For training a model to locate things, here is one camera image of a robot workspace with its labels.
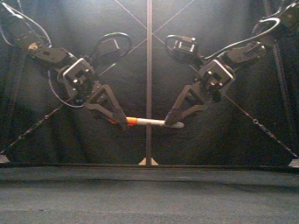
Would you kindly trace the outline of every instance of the cable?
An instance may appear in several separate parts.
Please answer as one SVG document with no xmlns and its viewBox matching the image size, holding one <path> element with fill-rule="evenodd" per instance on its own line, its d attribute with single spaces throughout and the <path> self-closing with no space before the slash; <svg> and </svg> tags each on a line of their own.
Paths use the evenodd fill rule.
<svg viewBox="0 0 299 224">
<path fill-rule="evenodd" d="M 121 55 L 120 55 L 120 58 L 124 58 L 124 57 L 127 56 L 127 54 L 129 53 L 129 51 L 131 51 L 131 48 L 132 48 L 132 41 L 131 41 L 129 36 L 128 36 L 125 33 L 123 33 L 123 32 L 112 32 L 112 33 L 104 35 L 104 36 L 100 38 L 100 40 L 97 41 L 97 44 L 96 44 L 96 46 L 95 46 L 95 48 L 93 48 L 93 51 L 92 51 L 92 53 L 89 54 L 88 57 L 91 58 L 91 57 L 93 56 L 93 54 L 95 54 L 95 52 L 96 52 L 96 50 L 97 50 L 97 48 L 99 48 L 99 45 L 100 45 L 105 40 L 112 39 L 112 38 L 117 38 L 117 37 L 120 37 L 120 38 L 125 38 L 125 39 L 127 39 L 127 43 L 128 43 L 128 47 L 127 47 L 125 51 L 121 53 Z"/>
<path fill-rule="evenodd" d="M 57 93 L 56 93 L 56 91 L 55 91 L 55 89 L 53 89 L 53 86 L 52 86 L 52 72 L 51 72 L 51 71 L 48 71 L 48 82 L 49 82 L 49 86 L 51 86 L 51 91 L 52 91 L 53 95 L 56 96 L 56 98 L 60 100 L 60 102 L 61 102 L 64 105 L 67 105 L 67 106 L 69 106 L 71 108 L 73 108 L 73 109 L 80 109 L 80 108 L 83 108 L 83 105 L 75 106 L 75 105 L 68 104 L 68 103 L 60 98 L 60 96 L 57 95 Z"/>
<path fill-rule="evenodd" d="M 49 35 L 48 35 L 48 33 L 47 33 L 47 31 L 43 29 L 43 27 L 29 18 L 29 17 L 27 17 L 19 10 L 16 10 L 12 6 L 9 6 L 8 4 L 5 5 L 12 11 L 15 11 L 16 13 L 19 13 L 28 21 L 31 21 L 33 24 L 35 24 L 35 26 L 40 29 L 40 31 L 41 31 L 41 33 L 43 33 L 43 35 L 44 35 L 44 37 L 45 37 L 45 39 L 47 39 L 47 41 L 49 42 L 48 43 L 48 47 L 51 47 L 52 46 L 52 41 L 51 41 L 51 38 L 49 38 Z"/>
<path fill-rule="evenodd" d="M 260 34 L 257 34 L 255 37 L 248 38 L 245 40 L 239 41 L 237 43 L 225 46 L 224 48 L 221 48 L 217 52 L 215 52 L 209 57 L 204 58 L 205 60 L 211 60 L 213 58 L 216 58 L 223 52 L 225 52 L 229 48 L 239 46 L 239 45 L 244 45 L 245 43 L 255 41 L 260 38 L 263 38 L 280 24 L 280 19 L 276 17 L 271 17 L 267 18 L 264 20 L 260 20 L 259 23 L 265 23 L 265 22 L 275 22 L 273 26 L 264 32 L 261 32 Z"/>
<path fill-rule="evenodd" d="M 1 36 L 3 36 L 4 42 L 5 42 L 9 46 L 16 46 L 16 45 L 13 45 L 13 44 L 8 41 L 8 39 L 5 38 L 4 29 L 3 29 L 1 24 L 0 24 L 0 32 L 1 32 Z"/>
</svg>

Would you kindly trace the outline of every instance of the marker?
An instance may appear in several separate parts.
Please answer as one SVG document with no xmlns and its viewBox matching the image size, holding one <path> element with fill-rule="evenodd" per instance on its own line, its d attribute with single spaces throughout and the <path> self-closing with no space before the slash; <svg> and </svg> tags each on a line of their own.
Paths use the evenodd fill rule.
<svg viewBox="0 0 299 224">
<path fill-rule="evenodd" d="M 167 126 L 167 125 L 164 125 L 163 120 L 144 119 L 144 118 L 136 118 L 136 117 L 127 117 L 125 119 L 127 119 L 127 125 L 128 126 L 156 125 L 156 126 L 161 126 L 161 127 L 165 127 L 165 128 L 175 128 L 175 129 L 183 128 L 183 123 L 181 122 L 175 123 L 172 126 Z"/>
</svg>

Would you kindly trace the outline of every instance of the vertical metal pole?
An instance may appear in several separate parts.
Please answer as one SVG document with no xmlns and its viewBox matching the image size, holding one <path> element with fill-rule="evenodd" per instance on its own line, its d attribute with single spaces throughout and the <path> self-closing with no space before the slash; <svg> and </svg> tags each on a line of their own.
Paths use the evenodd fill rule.
<svg viewBox="0 0 299 224">
<path fill-rule="evenodd" d="M 145 118 L 152 119 L 152 46 L 153 46 L 153 3 L 147 0 L 147 88 Z M 145 165 L 152 165 L 152 126 L 145 126 Z"/>
<path fill-rule="evenodd" d="M 271 11 L 269 2 L 268 0 L 263 0 L 263 3 L 265 8 L 265 15 L 269 16 L 273 14 Z M 286 72 L 284 72 L 284 66 L 282 61 L 280 49 L 277 45 L 275 45 L 273 47 L 273 55 L 275 55 L 275 66 L 276 66 L 277 79 L 280 84 L 280 91 L 282 91 L 283 102 L 284 102 L 284 115 L 287 120 L 288 132 L 290 132 L 290 137 L 292 140 L 292 148 L 295 149 L 295 152 L 298 152 L 299 140 L 298 140 L 296 128 L 295 128 L 295 118 L 294 118 L 292 109 L 291 109 L 290 94 L 288 94 L 288 88 L 286 85 Z"/>
<path fill-rule="evenodd" d="M 33 18 L 37 10 L 37 5 L 39 5 L 39 0 L 35 0 L 32 2 L 32 8 L 31 8 L 31 15 L 29 17 Z M 15 103 L 17 100 L 17 95 L 19 95 L 19 87 L 23 79 L 23 73 L 24 73 L 24 63 L 25 63 L 25 57 L 27 57 L 27 52 L 21 52 L 19 49 L 13 49 L 13 56 L 16 54 L 20 54 L 19 60 L 17 60 L 17 65 L 15 64 L 16 60 L 13 59 L 9 71 L 8 73 L 13 73 L 15 76 L 12 78 L 8 77 L 7 79 L 7 85 L 9 84 L 11 86 L 8 87 L 5 85 L 5 90 L 4 90 L 4 95 L 9 95 L 9 98 L 7 100 L 7 103 L 0 107 L 0 109 L 4 111 L 5 110 L 5 115 L 4 115 L 4 123 L 1 125 L 1 135 L 0 135 L 0 150 L 5 148 L 8 144 L 8 139 L 9 139 L 9 132 L 11 132 L 11 127 L 12 127 L 12 120 L 13 120 L 13 113 L 15 113 Z"/>
</svg>

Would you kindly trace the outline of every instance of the black wire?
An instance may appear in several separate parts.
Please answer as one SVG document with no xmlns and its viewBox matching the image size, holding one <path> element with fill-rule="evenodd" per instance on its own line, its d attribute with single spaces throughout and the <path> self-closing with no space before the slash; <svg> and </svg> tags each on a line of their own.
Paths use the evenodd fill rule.
<svg viewBox="0 0 299 224">
<path fill-rule="evenodd" d="M 92 51 L 92 53 L 89 54 L 88 57 L 91 58 L 91 57 L 93 56 L 93 54 L 96 53 L 96 50 L 97 50 L 100 44 L 101 44 L 105 40 L 112 39 L 112 38 L 117 38 L 117 37 L 120 37 L 120 38 L 125 38 L 125 39 L 127 39 L 127 49 L 125 49 L 125 51 L 121 53 L 120 58 L 125 57 L 127 54 L 128 54 L 129 51 L 131 51 L 131 48 L 132 48 L 132 41 L 131 41 L 129 36 L 128 36 L 125 33 L 123 33 L 123 32 L 112 32 L 112 33 L 104 35 L 104 36 L 100 38 L 100 40 L 97 41 L 97 44 L 96 44 L 96 46 L 95 46 L 95 48 L 93 48 L 93 51 Z"/>
<path fill-rule="evenodd" d="M 260 24 L 267 23 L 267 22 L 275 22 L 275 25 L 267 31 L 261 32 L 260 34 L 257 34 L 252 38 L 248 38 L 245 40 L 239 41 L 237 43 L 235 43 L 232 45 L 225 46 L 224 48 L 221 48 L 217 52 L 215 52 L 211 56 L 208 56 L 204 59 L 205 60 L 211 60 L 211 59 L 216 58 L 223 52 L 225 52 L 227 50 L 229 50 L 232 47 L 244 45 L 245 43 L 252 42 L 252 41 L 263 38 L 279 26 L 280 19 L 276 18 L 276 17 L 271 17 L 271 18 L 267 18 L 267 19 L 259 21 Z"/>
</svg>

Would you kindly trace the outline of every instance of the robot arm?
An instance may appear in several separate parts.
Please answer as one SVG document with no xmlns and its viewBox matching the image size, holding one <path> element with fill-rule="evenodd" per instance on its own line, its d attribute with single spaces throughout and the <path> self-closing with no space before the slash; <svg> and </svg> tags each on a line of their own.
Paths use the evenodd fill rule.
<svg viewBox="0 0 299 224">
<path fill-rule="evenodd" d="M 119 61 L 131 50 L 131 39 L 124 33 L 104 36 L 96 45 L 93 53 L 87 58 L 77 59 L 65 49 L 52 48 L 44 43 L 33 28 L 27 23 L 21 13 L 5 3 L 0 2 L 0 22 L 3 28 L 13 37 L 13 44 L 39 60 L 61 76 L 72 101 L 84 106 L 92 114 L 104 117 L 127 128 L 127 116 L 117 104 L 109 85 L 101 85 L 96 79 L 93 66 L 96 63 L 108 64 Z M 127 39 L 128 48 L 121 54 L 113 37 Z"/>
<path fill-rule="evenodd" d="M 167 37 L 165 50 L 179 62 L 195 64 L 199 68 L 192 85 L 187 85 L 165 117 L 165 125 L 179 122 L 185 116 L 208 108 L 219 102 L 235 80 L 235 72 L 261 58 L 280 38 L 299 32 L 299 3 L 290 4 L 276 14 L 261 19 L 253 29 L 253 37 L 215 52 L 209 57 L 199 53 L 195 38 L 171 35 Z"/>
</svg>

